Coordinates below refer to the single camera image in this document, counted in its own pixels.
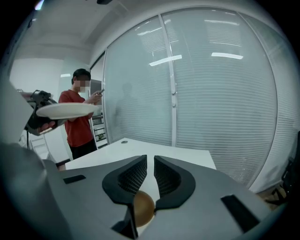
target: black mesh grille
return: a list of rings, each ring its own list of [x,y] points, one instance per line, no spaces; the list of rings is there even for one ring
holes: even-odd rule
[[[147,159],[128,168],[118,176],[118,185],[133,195],[140,189],[147,176]]]
[[[154,176],[157,181],[160,197],[174,191],[181,183],[181,176],[167,165],[155,161]]]

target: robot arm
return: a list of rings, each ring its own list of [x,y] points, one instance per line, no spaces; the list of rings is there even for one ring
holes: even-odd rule
[[[25,98],[27,103],[33,108],[33,113],[25,126],[26,131],[38,136],[41,134],[39,129],[46,123],[49,124],[50,122],[53,122],[53,121],[55,122],[54,126],[51,127],[51,129],[48,130],[47,132],[49,132],[52,129],[55,129],[56,127],[65,123],[66,119],[52,120],[47,117],[37,116],[36,112],[39,108],[46,106],[46,105],[50,105],[50,104],[57,104],[57,102],[55,102],[51,98],[50,93],[45,92],[45,91],[39,91],[39,90],[35,90],[33,93],[23,92],[23,91],[19,91],[19,92]]]

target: white table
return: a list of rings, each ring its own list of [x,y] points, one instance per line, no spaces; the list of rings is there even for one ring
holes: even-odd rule
[[[148,142],[141,142],[129,138],[123,138],[95,152],[66,163],[66,169],[91,167],[111,162],[120,161],[138,155],[147,155],[147,177],[145,178],[141,191],[149,194],[156,202],[159,197],[158,185],[154,177],[154,156],[161,155],[176,158],[189,163],[216,169],[208,150],[196,150],[186,148],[169,147]],[[147,225],[137,228],[139,235]]]

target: person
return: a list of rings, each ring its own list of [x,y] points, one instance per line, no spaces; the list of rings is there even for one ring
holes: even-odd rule
[[[59,98],[59,103],[87,103],[96,104],[101,100],[100,91],[94,92],[87,100],[82,98],[78,93],[83,91],[89,85],[90,73],[80,68],[73,73],[72,87],[63,91]],[[67,132],[67,142],[72,151],[73,159],[80,158],[97,150],[94,136],[90,129],[89,119],[93,112],[87,116],[71,118],[65,122]]]

